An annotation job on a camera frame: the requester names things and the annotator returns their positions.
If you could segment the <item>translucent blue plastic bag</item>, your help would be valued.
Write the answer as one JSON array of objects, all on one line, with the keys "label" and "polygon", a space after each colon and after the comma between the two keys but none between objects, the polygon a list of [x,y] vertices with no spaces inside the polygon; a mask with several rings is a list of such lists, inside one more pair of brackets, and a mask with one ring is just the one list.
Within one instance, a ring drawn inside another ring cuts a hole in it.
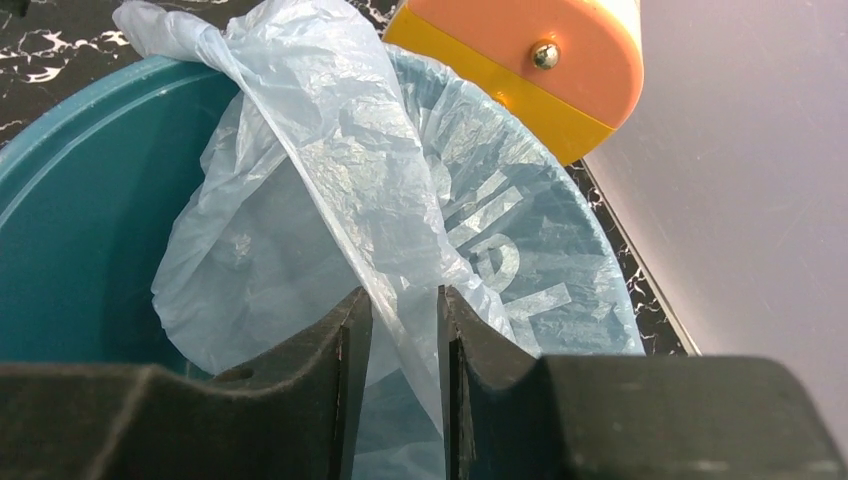
[{"label": "translucent blue plastic bag", "polygon": [[383,43],[355,7],[266,1],[219,29],[128,1],[113,19],[140,55],[199,62],[239,88],[152,282],[169,340],[217,374],[365,288],[355,478],[445,475],[442,285],[532,356],[643,353],[613,250],[554,156],[449,67]]}]

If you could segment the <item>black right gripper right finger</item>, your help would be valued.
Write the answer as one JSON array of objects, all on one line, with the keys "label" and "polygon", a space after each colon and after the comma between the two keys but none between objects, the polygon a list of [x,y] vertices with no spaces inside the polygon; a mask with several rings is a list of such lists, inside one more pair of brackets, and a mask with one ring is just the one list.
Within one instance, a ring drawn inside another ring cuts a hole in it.
[{"label": "black right gripper right finger", "polygon": [[533,357],[438,292],[450,479],[843,479],[812,400],[746,356]]}]

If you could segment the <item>teal plastic trash bin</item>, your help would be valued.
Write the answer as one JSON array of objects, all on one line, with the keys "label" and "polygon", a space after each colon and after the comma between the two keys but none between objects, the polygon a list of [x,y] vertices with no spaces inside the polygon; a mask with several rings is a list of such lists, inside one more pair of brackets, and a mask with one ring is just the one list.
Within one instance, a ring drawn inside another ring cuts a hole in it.
[{"label": "teal plastic trash bin", "polygon": [[209,380],[169,340],[152,282],[235,82],[164,57],[58,106],[2,152],[1,368],[158,365]]}]

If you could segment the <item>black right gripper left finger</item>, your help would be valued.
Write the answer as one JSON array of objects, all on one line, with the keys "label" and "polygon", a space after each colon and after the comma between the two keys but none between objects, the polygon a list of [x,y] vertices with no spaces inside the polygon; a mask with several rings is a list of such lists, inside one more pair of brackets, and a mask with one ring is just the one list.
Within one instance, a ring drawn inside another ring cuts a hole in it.
[{"label": "black right gripper left finger", "polygon": [[1,368],[5,479],[347,479],[372,334],[355,289],[209,380],[158,365]]}]

